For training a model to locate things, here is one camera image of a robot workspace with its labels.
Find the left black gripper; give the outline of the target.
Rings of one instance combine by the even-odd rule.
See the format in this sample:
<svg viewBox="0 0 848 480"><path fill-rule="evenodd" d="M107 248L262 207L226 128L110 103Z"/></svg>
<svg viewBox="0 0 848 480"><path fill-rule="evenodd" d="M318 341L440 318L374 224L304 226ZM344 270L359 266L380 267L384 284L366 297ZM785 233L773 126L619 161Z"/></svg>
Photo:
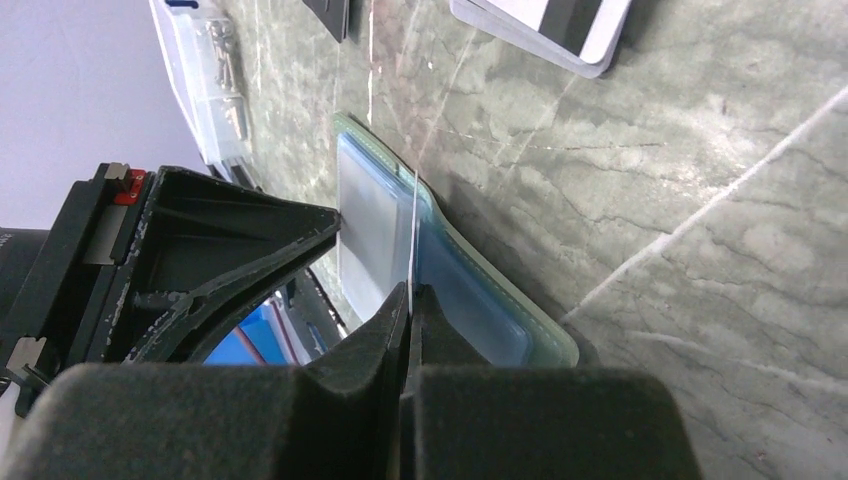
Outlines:
<svg viewBox="0 0 848 480"><path fill-rule="evenodd" d="M179 167L100 165L72 185L51 228L1 231L1 390L19 388L13 413L26 416L85 361L126 260L123 361L199 361L327 253L340 224L334 208Z"/></svg>

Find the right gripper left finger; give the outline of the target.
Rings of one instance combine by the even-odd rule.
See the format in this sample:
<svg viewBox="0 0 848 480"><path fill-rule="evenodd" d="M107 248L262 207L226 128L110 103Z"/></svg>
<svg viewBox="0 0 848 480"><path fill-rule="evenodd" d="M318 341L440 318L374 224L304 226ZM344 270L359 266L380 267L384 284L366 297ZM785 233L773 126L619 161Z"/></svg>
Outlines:
<svg viewBox="0 0 848 480"><path fill-rule="evenodd" d="M300 367L81 364L39 397L5 479L382 479L408 300Z"/></svg>

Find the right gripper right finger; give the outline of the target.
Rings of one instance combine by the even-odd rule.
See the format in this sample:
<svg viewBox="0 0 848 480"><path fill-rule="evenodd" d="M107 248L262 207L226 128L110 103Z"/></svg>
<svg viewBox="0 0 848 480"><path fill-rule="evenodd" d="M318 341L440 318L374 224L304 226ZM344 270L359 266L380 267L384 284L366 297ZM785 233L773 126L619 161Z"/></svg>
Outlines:
<svg viewBox="0 0 848 480"><path fill-rule="evenodd" d="M656 377L598 366L496 367L413 297L400 400L403 479L699 479L681 410Z"/></svg>

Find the green card holder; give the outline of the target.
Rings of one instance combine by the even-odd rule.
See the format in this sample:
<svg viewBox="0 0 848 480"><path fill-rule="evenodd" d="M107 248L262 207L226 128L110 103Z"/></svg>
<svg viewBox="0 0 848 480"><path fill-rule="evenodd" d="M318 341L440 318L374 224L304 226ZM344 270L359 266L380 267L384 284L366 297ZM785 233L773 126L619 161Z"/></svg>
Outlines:
<svg viewBox="0 0 848 480"><path fill-rule="evenodd" d="M407 281L414 172L353 116L333 118L338 170L338 269L361 320ZM433 288L449 324L497 366L575 367L577 341L450 224L419 179L415 286Z"/></svg>

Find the black VIP card stack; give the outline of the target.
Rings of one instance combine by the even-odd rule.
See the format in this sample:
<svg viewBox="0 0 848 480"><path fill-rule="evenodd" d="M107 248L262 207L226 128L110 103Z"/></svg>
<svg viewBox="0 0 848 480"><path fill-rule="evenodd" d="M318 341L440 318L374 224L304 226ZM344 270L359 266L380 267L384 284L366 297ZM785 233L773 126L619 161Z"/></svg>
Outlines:
<svg viewBox="0 0 848 480"><path fill-rule="evenodd" d="M303 0L334 40L341 44L349 30L350 0Z"/></svg>

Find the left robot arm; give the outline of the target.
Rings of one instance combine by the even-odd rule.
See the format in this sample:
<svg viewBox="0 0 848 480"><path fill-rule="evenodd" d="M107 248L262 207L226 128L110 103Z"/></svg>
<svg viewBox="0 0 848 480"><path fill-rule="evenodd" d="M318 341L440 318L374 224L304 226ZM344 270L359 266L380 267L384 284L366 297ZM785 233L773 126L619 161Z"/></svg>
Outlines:
<svg viewBox="0 0 848 480"><path fill-rule="evenodd" d="M99 166L49 229L1 232L1 385L25 417L81 363L202 362L327 253L337 210L178 166Z"/></svg>

